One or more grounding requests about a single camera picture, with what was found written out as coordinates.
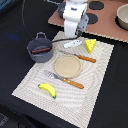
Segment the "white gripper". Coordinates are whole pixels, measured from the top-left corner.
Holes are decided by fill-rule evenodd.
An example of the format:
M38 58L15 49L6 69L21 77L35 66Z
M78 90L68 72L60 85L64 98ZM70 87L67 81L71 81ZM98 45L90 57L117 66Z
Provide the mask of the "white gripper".
M77 34L81 34L87 27L88 20L80 20L79 23L71 22L68 20L64 21L64 32L66 37L74 37Z

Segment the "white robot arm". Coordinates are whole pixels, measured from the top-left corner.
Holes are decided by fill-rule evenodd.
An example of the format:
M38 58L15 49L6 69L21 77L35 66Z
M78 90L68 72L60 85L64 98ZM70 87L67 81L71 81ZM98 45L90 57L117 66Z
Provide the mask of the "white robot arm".
M66 0L64 18L64 32L66 37L75 35L81 16L86 13L89 0Z

